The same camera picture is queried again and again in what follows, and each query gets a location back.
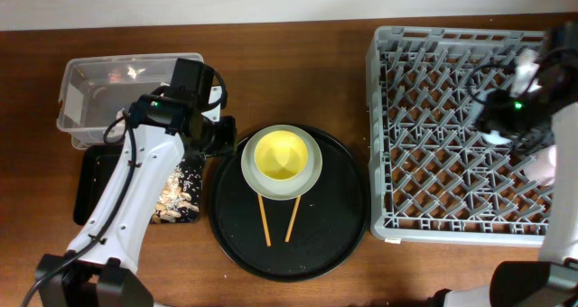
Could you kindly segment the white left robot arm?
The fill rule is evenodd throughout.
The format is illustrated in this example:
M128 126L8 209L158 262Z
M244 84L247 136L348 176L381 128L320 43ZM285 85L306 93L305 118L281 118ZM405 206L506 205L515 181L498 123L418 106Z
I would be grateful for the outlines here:
M45 306L154 306L137 278L145 231L164 184L184 157L232 154L237 129L231 116L205 114L227 105L219 98L161 87L126 111L124 144L89 220L62 256L46 254L35 271L34 295Z

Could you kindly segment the pink cup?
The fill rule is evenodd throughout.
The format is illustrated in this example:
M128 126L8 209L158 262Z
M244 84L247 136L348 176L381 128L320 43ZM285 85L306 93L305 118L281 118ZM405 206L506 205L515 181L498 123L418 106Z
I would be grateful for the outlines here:
M526 177L543 186L552 185L555 182L556 156L555 144L534 153L533 160L524 170Z

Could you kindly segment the grey plate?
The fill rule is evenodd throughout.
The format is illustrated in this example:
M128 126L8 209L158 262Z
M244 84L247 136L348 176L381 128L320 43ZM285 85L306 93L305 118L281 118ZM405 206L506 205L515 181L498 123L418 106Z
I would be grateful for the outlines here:
M286 181L275 181L267 178L256 167L254 151L256 143L265 134L285 130L299 135L308 149L308 163L296 177ZM271 200L292 200L304 195L318 181L322 172L322 151L312 135L297 126L274 125L266 127L252 135L241 155L241 171L249 187Z

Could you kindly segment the yellow bowl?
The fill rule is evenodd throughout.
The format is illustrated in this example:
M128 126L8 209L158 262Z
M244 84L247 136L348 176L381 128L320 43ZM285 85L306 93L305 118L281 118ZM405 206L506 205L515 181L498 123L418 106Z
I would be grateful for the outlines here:
M308 163L308 149L297 134L278 130L265 134L256 143L254 161L267 178L286 181L296 177Z

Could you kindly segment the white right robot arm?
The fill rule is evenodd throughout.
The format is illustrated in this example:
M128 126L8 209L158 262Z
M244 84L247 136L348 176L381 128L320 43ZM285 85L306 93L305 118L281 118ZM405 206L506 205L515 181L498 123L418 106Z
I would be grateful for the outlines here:
M555 137L553 201L536 261L506 261L490 284L442 289L429 306L575 306L577 304L577 24L546 35L545 51L512 66L510 90L493 90L477 101L478 131L520 142L548 126Z

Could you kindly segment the blue cup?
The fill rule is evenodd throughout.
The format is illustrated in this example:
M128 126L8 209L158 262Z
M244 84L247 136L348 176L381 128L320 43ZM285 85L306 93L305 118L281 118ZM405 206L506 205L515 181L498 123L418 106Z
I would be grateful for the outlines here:
M510 144L511 141L503 137L498 131L491 130L489 133L482 133L482 138L489 144L504 145Z

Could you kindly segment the food scraps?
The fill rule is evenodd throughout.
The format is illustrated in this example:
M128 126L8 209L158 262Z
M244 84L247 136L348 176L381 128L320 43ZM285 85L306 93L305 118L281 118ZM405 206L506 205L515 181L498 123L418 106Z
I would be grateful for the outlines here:
M201 194L202 167L182 162L163 186L151 223L196 222L200 217Z

